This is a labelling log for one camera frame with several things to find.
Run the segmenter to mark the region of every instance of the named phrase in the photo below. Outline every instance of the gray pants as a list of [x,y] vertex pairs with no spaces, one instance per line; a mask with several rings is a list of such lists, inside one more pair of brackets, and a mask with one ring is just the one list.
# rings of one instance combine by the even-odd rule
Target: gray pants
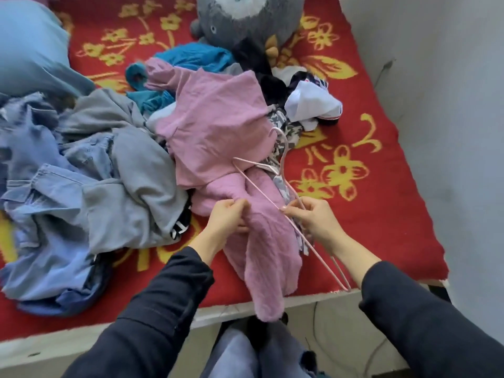
[[232,324],[215,345],[200,378],[307,378],[317,376],[301,362],[306,349],[280,321],[267,324],[267,341],[255,351],[245,335],[247,318]]

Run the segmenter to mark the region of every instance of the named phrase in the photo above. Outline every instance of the black sleeve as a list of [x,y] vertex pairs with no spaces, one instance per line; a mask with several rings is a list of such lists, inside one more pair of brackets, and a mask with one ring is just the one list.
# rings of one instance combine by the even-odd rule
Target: black sleeve
[[359,307],[417,378],[504,376],[504,346],[389,262],[366,273]]
[[166,378],[213,283],[194,249],[174,254],[63,378]]

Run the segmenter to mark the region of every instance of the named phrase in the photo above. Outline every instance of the pile of clothes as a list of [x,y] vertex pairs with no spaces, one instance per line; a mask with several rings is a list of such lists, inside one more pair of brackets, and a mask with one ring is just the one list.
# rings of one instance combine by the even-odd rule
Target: pile of clothes
[[[104,292],[113,253],[180,241],[191,212],[247,198],[249,234],[224,252],[262,321],[297,289],[306,246],[289,222],[233,164],[278,166],[284,143],[335,124],[341,102],[306,69],[271,69],[245,39],[231,52],[200,43],[156,54],[126,71],[134,92],[97,89],[68,100],[40,92],[0,94],[0,196],[18,259],[0,284],[18,308],[74,316]],[[275,204],[291,200],[281,177],[238,164]]]

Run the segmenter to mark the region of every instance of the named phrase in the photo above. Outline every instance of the gray wall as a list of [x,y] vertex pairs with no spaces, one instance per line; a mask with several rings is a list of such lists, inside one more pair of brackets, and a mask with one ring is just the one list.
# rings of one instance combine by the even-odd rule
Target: gray wall
[[465,316],[504,343],[504,0],[341,0]]

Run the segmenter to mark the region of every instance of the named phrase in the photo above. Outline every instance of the red bedspread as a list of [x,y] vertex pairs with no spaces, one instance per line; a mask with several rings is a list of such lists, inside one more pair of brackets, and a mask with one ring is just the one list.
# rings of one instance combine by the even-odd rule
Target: red bedspread
[[[190,42],[195,0],[63,0],[54,5],[72,34],[72,67],[101,87],[124,92],[124,69],[154,53]],[[278,66],[301,64],[329,81],[343,102],[335,127],[306,133],[289,153],[286,175],[300,195],[325,198],[349,235],[379,257],[392,261],[414,279],[444,279],[443,248],[387,119],[359,59],[338,0],[306,0],[300,28],[281,50]],[[111,322],[130,298],[205,226],[192,228],[174,246],[123,250],[104,296],[74,318],[38,318],[16,310],[0,297],[0,341],[74,327]],[[16,257],[9,224],[0,221],[0,249],[5,261]],[[212,264],[216,283],[202,306],[250,300],[223,253]],[[295,295],[339,290],[313,256],[303,256]]]

